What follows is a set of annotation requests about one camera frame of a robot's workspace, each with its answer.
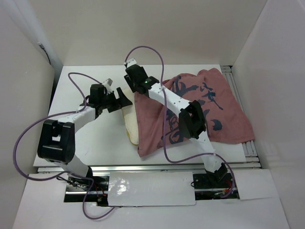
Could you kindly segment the cream yellow pillow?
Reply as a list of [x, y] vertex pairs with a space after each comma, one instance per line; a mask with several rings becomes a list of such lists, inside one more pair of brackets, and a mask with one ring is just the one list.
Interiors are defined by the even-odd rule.
[[122, 92], [132, 102], [132, 105], [122, 108], [122, 115], [124, 118], [129, 141], [134, 146], [137, 146], [139, 144], [139, 131], [138, 131], [136, 110], [135, 110], [134, 93], [131, 91], [131, 89], [127, 87], [124, 88]]

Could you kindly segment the pink red printed pillowcase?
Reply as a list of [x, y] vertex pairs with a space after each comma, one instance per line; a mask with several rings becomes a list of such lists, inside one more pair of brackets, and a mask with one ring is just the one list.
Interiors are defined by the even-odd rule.
[[139, 157], [154, 153], [164, 144], [186, 142], [188, 137], [183, 135], [179, 124], [198, 124], [199, 109], [202, 109], [210, 141], [235, 145], [255, 139], [249, 119], [219, 70], [201, 70], [196, 75], [181, 73], [165, 80], [163, 85], [187, 102], [180, 108], [182, 115], [179, 116], [146, 95], [134, 94]]

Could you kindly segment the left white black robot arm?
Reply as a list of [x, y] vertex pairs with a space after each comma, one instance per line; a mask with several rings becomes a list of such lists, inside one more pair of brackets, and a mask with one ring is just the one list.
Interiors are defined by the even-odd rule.
[[117, 88], [117, 93], [118, 98], [107, 83], [92, 84], [90, 94], [79, 107], [80, 111], [58, 120], [47, 119], [43, 123], [37, 150], [38, 157], [78, 177], [77, 185], [83, 190], [93, 187], [94, 178], [91, 167], [81, 162], [75, 155], [75, 134], [97, 119], [103, 110], [106, 109], [111, 113], [132, 105], [120, 87]]

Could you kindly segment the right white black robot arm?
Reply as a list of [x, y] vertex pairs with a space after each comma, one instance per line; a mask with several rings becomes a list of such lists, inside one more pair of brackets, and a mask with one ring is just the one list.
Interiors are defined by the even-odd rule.
[[178, 128], [183, 137], [189, 139], [203, 153], [203, 164], [209, 184], [219, 187], [224, 182], [228, 170], [209, 140], [200, 103], [183, 99], [167, 89], [156, 78], [149, 77], [134, 59], [125, 61], [124, 66], [127, 73], [124, 78], [132, 92], [138, 92], [159, 102], [178, 117]]

